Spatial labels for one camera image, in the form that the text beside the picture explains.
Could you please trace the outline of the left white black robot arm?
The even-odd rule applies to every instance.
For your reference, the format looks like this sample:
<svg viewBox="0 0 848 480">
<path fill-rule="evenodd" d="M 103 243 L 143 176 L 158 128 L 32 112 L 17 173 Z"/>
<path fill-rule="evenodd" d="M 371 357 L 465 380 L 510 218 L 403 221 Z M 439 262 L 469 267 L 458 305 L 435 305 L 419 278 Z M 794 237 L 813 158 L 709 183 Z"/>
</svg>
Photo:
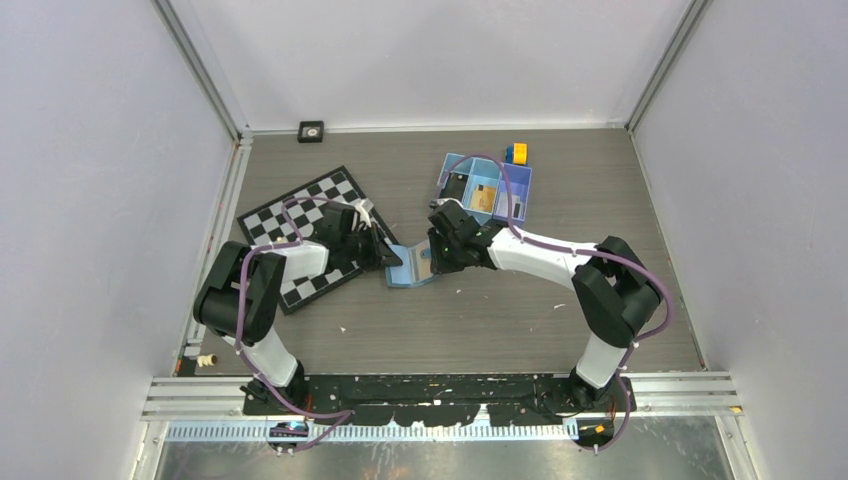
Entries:
<svg viewBox="0 0 848 480">
<path fill-rule="evenodd" d="M 293 242 L 271 240 L 249 246 L 226 242 L 196 295 L 194 320 L 229 340 L 236 353 L 271 384 L 268 400 L 280 412 L 298 412 L 307 398 L 295 378 L 302 364 L 274 330 L 282 285 L 356 266 L 363 270 L 400 266 L 372 219 L 368 199 L 329 201 L 313 233 Z"/>
</svg>

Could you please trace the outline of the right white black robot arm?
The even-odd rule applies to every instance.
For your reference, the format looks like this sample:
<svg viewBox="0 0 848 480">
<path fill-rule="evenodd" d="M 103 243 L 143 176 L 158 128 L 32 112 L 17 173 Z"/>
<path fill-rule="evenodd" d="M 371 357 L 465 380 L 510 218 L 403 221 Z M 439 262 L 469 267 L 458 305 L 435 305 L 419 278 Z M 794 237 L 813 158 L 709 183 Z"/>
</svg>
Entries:
<svg viewBox="0 0 848 480">
<path fill-rule="evenodd" d="M 611 395 L 628 349 L 663 299 L 630 246 L 618 237 L 599 244 L 531 234 L 490 220 L 480 224 L 454 199 L 431 203 L 431 270 L 436 275 L 470 267 L 516 271 L 572 291 L 590 329 L 586 348 L 568 377 L 570 396 L 596 410 Z"/>
</svg>

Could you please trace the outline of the light blue card holder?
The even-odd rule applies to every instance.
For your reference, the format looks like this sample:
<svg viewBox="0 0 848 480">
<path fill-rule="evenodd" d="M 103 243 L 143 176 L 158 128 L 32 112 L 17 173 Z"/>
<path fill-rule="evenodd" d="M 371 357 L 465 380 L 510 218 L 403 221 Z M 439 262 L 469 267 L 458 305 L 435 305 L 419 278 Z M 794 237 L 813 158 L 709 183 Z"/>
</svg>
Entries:
<svg viewBox="0 0 848 480">
<path fill-rule="evenodd" d="M 390 249 L 402 261 L 400 266 L 387 267 L 385 270 L 390 288 L 416 288 L 436 278 L 431 271 L 429 240 L 414 246 L 390 245 Z"/>
</svg>

